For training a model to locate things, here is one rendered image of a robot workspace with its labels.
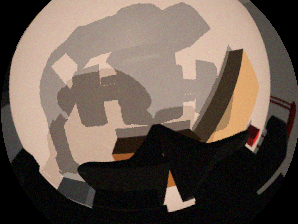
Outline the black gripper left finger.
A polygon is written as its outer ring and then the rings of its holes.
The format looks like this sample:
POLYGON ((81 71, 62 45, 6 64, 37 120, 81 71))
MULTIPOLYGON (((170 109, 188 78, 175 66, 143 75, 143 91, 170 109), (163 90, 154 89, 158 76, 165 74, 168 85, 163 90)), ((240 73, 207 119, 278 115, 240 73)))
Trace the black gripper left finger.
POLYGON ((140 149, 132 159, 108 161, 108 163, 82 163, 77 167, 78 175, 86 184, 96 189, 132 190, 157 189, 158 201, 165 204, 166 185, 168 185, 170 163, 162 156, 160 131, 152 124, 140 149))

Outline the tan wooden board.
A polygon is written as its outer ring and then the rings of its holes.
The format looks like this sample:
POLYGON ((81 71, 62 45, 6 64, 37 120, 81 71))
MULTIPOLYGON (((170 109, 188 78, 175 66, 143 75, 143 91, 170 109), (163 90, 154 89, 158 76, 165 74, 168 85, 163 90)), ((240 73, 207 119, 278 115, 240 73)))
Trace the tan wooden board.
POLYGON ((202 143, 212 143, 245 131, 258 93, 257 75, 243 49, 229 51, 212 103, 194 133, 202 143))

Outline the red cube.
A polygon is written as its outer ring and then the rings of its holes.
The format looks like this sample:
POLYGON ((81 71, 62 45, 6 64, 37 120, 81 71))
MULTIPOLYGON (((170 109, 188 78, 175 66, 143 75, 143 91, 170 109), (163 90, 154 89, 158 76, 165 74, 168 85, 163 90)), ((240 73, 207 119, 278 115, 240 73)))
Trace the red cube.
POLYGON ((257 140, 257 137, 259 136, 259 129, 255 128, 255 125, 249 125, 249 128, 247 128, 246 131, 250 131, 247 144, 249 144, 249 147, 251 147, 251 145, 255 144, 255 140, 257 140))

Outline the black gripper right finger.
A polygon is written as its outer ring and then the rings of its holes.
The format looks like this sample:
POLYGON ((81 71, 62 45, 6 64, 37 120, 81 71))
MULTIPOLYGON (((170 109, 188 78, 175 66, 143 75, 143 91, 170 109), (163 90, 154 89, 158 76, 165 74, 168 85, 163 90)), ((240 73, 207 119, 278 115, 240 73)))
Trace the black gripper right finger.
POLYGON ((170 173, 182 202, 192 200, 194 192, 204 183, 214 164, 247 144, 250 135, 250 131, 241 131, 208 144, 194 140, 193 137, 189 139, 184 133, 180 135, 160 123, 157 127, 162 155, 169 159, 170 173))

